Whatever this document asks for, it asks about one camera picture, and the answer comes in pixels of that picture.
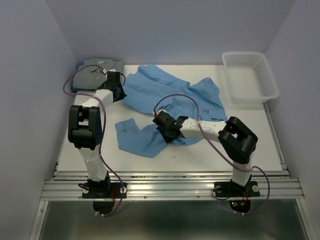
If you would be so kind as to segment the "light blue long sleeve shirt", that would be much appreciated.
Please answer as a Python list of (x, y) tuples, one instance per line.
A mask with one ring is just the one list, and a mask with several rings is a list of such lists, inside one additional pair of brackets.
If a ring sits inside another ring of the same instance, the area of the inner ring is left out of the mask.
[[(140, 65), (136, 73), (126, 77), (124, 91), (127, 96), (123, 104), (143, 114), (163, 109), (175, 119), (187, 116), (211, 122), (227, 120), (220, 90), (209, 77), (191, 84), (154, 64)], [(139, 129), (130, 118), (116, 123), (115, 129), (118, 148), (135, 155), (153, 158), (167, 146), (154, 123)]]

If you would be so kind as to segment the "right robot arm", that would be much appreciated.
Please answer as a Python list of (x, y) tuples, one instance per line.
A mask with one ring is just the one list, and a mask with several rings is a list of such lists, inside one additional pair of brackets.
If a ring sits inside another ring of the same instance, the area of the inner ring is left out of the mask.
[(166, 143), (191, 138), (205, 139), (209, 144), (220, 143), (227, 154), (223, 158), (232, 165), (231, 192), (242, 195), (248, 190), (258, 137), (240, 119), (234, 116), (226, 121), (204, 121), (187, 116), (174, 119), (161, 110), (155, 114), (153, 123)]

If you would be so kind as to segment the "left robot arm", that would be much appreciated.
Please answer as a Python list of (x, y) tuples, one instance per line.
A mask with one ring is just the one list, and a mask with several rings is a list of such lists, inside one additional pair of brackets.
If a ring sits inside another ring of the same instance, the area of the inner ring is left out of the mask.
[(103, 70), (105, 81), (95, 94), (85, 93), (89, 97), (80, 105), (72, 105), (68, 116), (67, 137), (80, 152), (88, 173), (87, 183), (80, 187), (86, 191), (95, 191), (100, 197), (111, 193), (109, 172), (104, 165), (101, 146), (106, 128), (106, 107), (123, 100), (127, 95), (123, 86), (126, 77), (123, 73)]

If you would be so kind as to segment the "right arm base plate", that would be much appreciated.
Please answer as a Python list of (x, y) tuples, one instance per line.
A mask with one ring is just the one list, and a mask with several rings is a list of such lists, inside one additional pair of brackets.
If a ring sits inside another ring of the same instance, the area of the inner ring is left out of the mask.
[(230, 181), (214, 183), (213, 191), (218, 198), (259, 197), (260, 191), (256, 181), (249, 181), (245, 186)]

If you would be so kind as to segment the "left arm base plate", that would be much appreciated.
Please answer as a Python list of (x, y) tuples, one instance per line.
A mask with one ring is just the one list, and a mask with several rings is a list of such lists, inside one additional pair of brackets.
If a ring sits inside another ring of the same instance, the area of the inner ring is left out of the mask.
[(127, 193), (122, 192), (122, 185), (120, 182), (96, 182), (87, 181), (85, 183), (79, 183), (78, 186), (82, 189), (83, 199), (124, 199), (127, 197)]

